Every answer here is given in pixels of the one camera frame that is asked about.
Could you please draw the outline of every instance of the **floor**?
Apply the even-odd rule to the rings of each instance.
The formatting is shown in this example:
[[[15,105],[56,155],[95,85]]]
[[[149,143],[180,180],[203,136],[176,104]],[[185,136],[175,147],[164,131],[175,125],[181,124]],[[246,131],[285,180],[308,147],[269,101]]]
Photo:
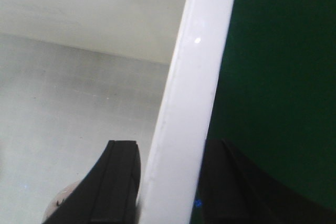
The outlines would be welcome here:
[[[136,140],[144,171],[168,68],[0,34],[0,223],[41,223],[108,140]]]

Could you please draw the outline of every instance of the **dark green panel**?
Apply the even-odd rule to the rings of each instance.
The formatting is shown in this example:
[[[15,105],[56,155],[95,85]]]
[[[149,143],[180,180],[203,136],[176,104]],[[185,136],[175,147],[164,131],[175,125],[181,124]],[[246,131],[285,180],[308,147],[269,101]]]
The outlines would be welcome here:
[[[336,0],[235,0],[209,137],[336,209]]]

